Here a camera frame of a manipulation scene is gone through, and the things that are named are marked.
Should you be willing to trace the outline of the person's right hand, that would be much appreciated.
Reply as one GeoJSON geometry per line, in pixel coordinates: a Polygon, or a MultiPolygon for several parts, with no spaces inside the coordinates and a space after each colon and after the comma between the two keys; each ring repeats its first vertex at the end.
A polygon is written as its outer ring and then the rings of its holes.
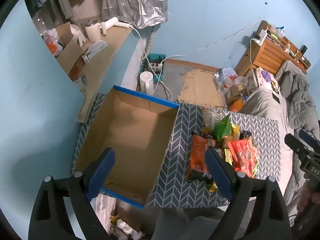
{"type": "Polygon", "coordinates": [[[298,213],[302,212],[307,206],[309,201],[312,201],[315,204],[320,203],[320,194],[319,192],[311,192],[310,187],[308,186],[308,180],[305,181],[302,191],[300,193],[300,199],[297,204],[298,213]]]}

